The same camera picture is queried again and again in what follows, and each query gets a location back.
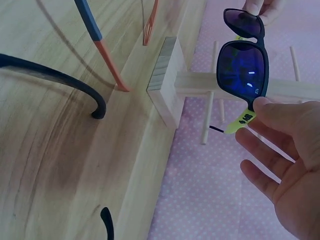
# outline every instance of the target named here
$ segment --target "fingernail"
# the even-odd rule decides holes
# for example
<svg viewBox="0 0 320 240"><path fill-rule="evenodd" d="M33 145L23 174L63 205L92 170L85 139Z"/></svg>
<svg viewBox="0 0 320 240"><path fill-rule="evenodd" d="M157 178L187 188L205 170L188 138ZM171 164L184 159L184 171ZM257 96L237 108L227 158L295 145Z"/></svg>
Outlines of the fingernail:
<svg viewBox="0 0 320 240"><path fill-rule="evenodd" d="M254 109L261 108L264 105L270 104L270 103L272 102L268 98L261 96L261 97L258 97L256 100L254 100L253 108Z"/></svg>
<svg viewBox="0 0 320 240"><path fill-rule="evenodd" d="M256 4L248 4L248 6L246 7L246 10L248 13L258 16L259 15L259 8Z"/></svg>

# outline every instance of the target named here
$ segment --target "blue mirrored lens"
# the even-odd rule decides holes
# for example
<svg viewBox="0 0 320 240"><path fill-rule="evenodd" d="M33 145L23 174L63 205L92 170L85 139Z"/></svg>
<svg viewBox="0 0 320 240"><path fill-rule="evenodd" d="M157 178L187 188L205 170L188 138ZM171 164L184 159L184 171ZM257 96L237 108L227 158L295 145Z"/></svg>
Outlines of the blue mirrored lens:
<svg viewBox="0 0 320 240"><path fill-rule="evenodd" d="M230 94L257 98L265 82L262 52L254 45L233 42L221 52L218 61L218 83Z"/></svg>
<svg viewBox="0 0 320 240"><path fill-rule="evenodd" d="M258 18L245 11L233 9L227 10L225 12L225 18L229 24L241 29L247 34L258 37L261 32L261 26Z"/></svg>

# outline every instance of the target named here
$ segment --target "pink tablecloth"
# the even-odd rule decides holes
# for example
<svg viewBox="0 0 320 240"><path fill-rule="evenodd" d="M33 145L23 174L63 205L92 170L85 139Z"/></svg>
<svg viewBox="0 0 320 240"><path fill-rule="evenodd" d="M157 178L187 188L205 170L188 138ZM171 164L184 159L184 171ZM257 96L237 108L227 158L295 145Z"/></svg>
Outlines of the pink tablecloth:
<svg viewBox="0 0 320 240"><path fill-rule="evenodd" d="M294 46L302 80L317 83L320 76L320 1L288 2L282 16L266 28L270 76L295 80L289 50ZM242 6L243 1L208 0L192 71L210 71L214 41L222 45L235 38L223 22L223 10ZM255 163L257 160L236 143L234 135L212 131L207 145L199 144L204 107L205 101L200 98L188 98L185 102L148 239L295 239L279 224L273 205L241 173L239 165L243 159ZM226 101L226 123L233 121L245 107L243 102ZM211 124L225 128L226 124L221 125L219 117L215 101Z"/></svg>

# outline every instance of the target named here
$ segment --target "wooden stand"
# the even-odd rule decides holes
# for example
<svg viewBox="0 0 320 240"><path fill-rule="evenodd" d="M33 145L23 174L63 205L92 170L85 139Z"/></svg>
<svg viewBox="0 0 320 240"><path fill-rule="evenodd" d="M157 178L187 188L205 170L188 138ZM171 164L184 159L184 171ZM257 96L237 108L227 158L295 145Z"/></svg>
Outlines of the wooden stand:
<svg viewBox="0 0 320 240"><path fill-rule="evenodd" d="M213 99L219 100L221 121L225 120L224 100L242 101L223 90L217 84L216 68L218 42L214 43L211 72L188 72L179 41L167 37L155 65L147 92L168 128L176 129L186 97L206 98L205 116L200 143L208 139ZM301 103L320 100L320 85L301 82L294 48L290 48L296 81L270 79L267 97L284 103Z"/></svg>

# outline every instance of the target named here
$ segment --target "finger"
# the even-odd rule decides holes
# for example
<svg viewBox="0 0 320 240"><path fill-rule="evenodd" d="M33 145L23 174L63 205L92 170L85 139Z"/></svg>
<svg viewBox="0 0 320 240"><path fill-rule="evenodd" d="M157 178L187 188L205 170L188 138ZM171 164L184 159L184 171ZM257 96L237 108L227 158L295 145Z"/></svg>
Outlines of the finger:
<svg viewBox="0 0 320 240"><path fill-rule="evenodd" d="M260 16L264 25L269 25L280 16L286 5L286 0L274 0Z"/></svg>
<svg viewBox="0 0 320 240"><path fill-rule="evenodd" d="M248 126L256 133L276 145L293 160L297 161L299 159L299 153L291 136L267 127L257 118L252 120Z"/></svg>
<svg viewBox="0 0 320 240"><path fill-rule="evenodd" d="M279 184L272 178L265 175L256 165L249 160L244 160L240 165L241 171L246 178L256 186L271 202L274 203L273 198L275 191Z"/></svg>
<svg viewBox="0 0 320 240"><path fill-rule="evenodd" d="M243 10L252 15L258 16L263 4L264 0L246 0L243 6Z"/></svg>
<svg viewBox="0 0 320 240"><path fill-rule="evenodd" d="M288 169L294 164L267 146L246 128L239 129L235 134L235 139L279 179L282 179Z"/></svg>
<svg viewBox="0 0 320 240"><path fill-rule="evenodd" d="M302 104L271 103L265 97L258 97L253 102L257 118L267 127L292 136L295 125L304 113Z"/></svg>

